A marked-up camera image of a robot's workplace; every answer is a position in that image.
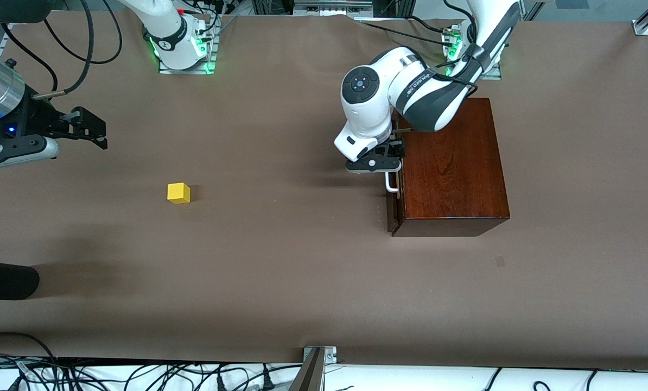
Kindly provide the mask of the perforated aluminium rail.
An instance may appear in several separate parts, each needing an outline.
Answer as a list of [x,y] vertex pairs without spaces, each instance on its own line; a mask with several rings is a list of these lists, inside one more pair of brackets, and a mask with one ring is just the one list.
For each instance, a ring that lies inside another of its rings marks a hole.
[[0,59],[4,53],[5,47],[7,46],[7,43],[9,42],[9,35],[7,32],[11,32],[15,24],[7,24],[6,30],[4,30],[4,34],[2,35],[2,39],[0,42]]

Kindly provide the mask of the dark wooden drawer cabinet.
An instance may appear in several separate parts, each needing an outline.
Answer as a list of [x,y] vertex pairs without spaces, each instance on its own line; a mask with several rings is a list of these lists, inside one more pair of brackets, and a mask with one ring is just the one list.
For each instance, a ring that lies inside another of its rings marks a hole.
[[439,132],[418,132],[400,114],[405,156],[394,237],[477,237],[511,213],[487,97],[466,99]]

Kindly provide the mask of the small aluminium bracket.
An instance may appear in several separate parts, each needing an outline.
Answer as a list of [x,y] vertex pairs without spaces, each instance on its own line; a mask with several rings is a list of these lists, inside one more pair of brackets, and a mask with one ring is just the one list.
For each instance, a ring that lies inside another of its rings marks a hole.
[[303,349],[303,362],[305,362],[309,354],[316,349],[322,350],[325,365],[332,365],[338,362],[338,354],[335,346],[305,346]]

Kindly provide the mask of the aluminium frame with sockets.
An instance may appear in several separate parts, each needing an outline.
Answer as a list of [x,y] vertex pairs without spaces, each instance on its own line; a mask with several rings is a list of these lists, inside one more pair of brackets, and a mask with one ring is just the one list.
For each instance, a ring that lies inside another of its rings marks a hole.
[[255,15],[332,16],[352,19],[404,18],[417,0],[249,0]]

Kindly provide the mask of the wooden drawer with white handle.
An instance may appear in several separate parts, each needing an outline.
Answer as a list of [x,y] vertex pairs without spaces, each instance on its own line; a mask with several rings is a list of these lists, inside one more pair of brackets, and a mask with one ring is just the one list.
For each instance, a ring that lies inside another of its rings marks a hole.
[[[403,129],[394,127],[390,139],[403,139]],[[393,234],[400,225],[400,202],[403,195],[403,171],[386,173],[384,184],[386,188],[387,231]]]

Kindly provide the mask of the black cylinder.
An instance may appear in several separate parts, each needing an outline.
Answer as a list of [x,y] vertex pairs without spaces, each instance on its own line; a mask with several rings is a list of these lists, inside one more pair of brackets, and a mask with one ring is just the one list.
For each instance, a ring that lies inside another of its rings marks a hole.
[[39,273],[33,267],[0,263],[0,300],[28,299],[39,282]]

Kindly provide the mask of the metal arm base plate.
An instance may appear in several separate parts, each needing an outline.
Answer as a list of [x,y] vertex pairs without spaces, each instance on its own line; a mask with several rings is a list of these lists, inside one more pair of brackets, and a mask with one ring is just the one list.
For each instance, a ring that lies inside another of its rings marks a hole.
[[[449,46],[443,47],[443,55],[446,58],[446,62],[459,60],[461,54],[465,52],[466,47],[469,45],[467,30],[468,27],[465,26],[465,23],[452,24],[450,27],[442,29],[441,42],[449,44]],[[494,62],[491,65],[491,68],[482,75],[481,79],[493,81],[501,79],[499,60],[500,57],[498,57],[497,62]]]
[[154,46],[154,54],[158,58],[160,74],[213,74],[218,57],[218,28],[220,23],[213,19],[207,23],[203,19],[185,14],[187,21],[187,37],[176,45],[170,54],[165,54],[158,46]]

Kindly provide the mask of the yellow cube block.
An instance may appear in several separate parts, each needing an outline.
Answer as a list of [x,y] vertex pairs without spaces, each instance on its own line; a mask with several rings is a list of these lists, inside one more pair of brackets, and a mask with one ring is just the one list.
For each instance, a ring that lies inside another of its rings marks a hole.
[[192,189],[183,182],[172,183],[166,186],[166,200],[173,204],[186,204],[192,202]]

